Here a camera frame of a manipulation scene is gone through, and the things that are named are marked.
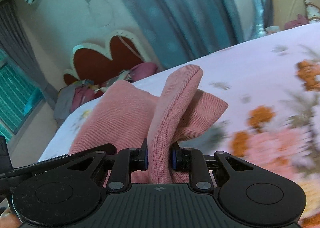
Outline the person's hand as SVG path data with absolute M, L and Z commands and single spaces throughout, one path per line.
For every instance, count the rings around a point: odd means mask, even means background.
M 21 226 L 19 218 L 13 214 L 10 208 L 6 208 L 1 214 L 0 227 L 1 228 L 18 228 Z

